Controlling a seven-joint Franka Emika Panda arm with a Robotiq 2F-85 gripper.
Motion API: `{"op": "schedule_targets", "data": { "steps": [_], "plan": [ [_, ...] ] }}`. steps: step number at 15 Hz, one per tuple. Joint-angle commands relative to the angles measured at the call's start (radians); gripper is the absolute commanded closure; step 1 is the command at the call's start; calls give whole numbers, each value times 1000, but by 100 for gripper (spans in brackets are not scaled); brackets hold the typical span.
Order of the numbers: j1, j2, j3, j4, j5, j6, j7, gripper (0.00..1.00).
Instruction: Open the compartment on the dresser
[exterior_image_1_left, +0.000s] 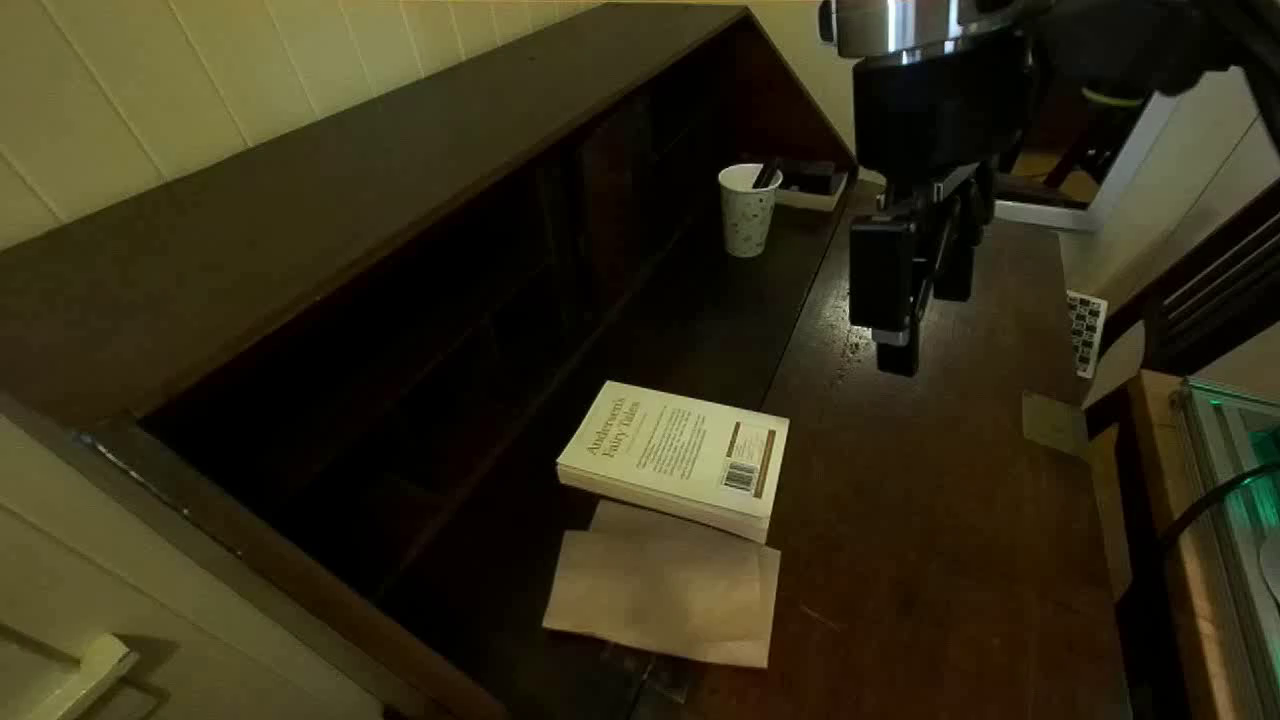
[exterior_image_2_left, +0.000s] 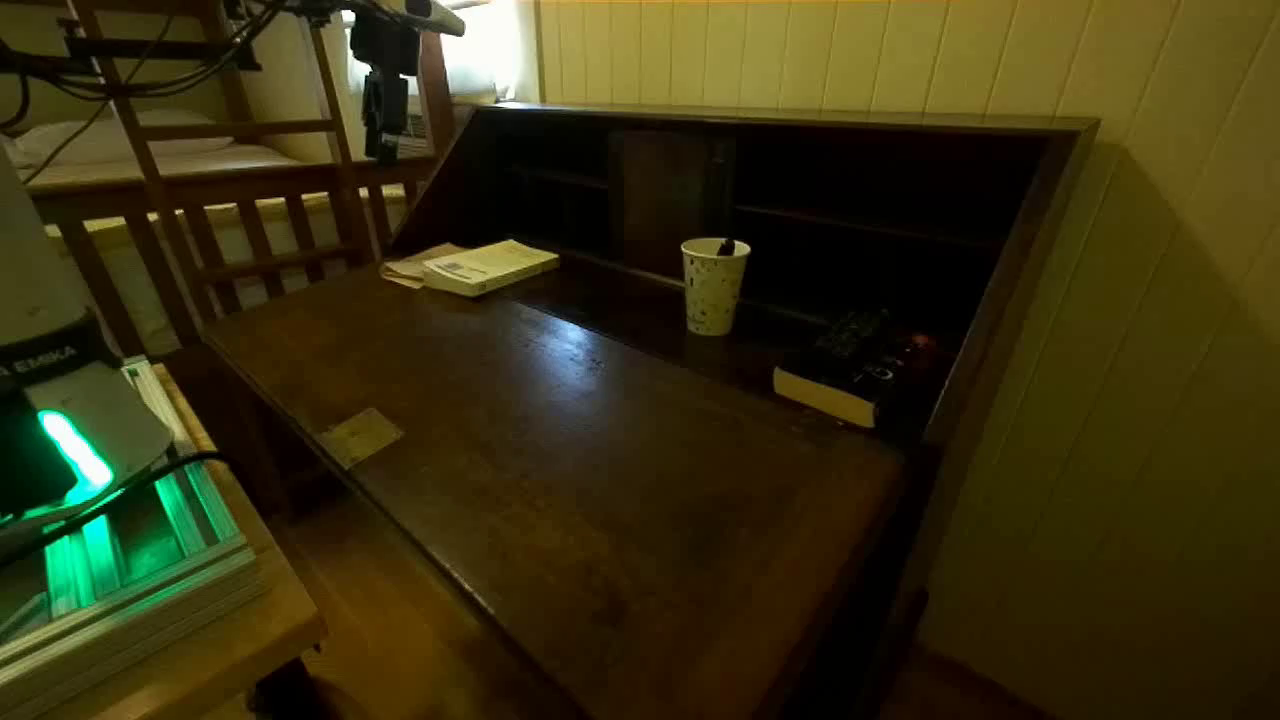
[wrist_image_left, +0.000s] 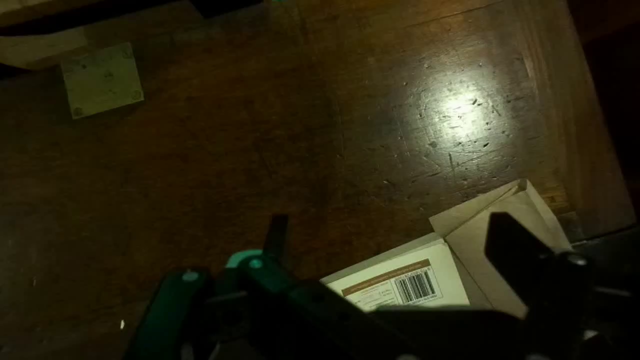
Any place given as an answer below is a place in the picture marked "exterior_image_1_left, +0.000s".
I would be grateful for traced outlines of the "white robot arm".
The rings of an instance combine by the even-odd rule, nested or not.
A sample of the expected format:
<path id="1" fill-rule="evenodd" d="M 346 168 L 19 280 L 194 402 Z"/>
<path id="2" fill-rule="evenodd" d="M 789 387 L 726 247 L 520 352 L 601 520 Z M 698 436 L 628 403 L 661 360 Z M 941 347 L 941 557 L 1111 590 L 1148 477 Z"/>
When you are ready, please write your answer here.
<path id="1" fill-rule="evenodd" d="M 1144 100 L 1241 69 L 1280 126 L 1274 0 L 820 0 L 853 66 L 857 157 L 885 176 L 849 227 L 849 319 L 912 377 L 930 301 L 968 301 L 995 168 L 1027 138 L 1039 73 Z"/>

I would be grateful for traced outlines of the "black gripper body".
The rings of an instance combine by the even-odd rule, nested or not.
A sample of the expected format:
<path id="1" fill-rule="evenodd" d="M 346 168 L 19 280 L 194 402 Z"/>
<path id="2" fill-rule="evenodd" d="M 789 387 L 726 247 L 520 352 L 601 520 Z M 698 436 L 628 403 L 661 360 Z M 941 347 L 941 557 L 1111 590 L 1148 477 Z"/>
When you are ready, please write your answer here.
<path id="1" fill-rule="evenodd" d="M 878 221 L 919 221 L 968 193 L 990 221 L 995 160 L 1027 126 L 1022 35 L 962 42 L 955 52 L 865 62 L 853 69 L 857 157 L 885 176 Z"/>

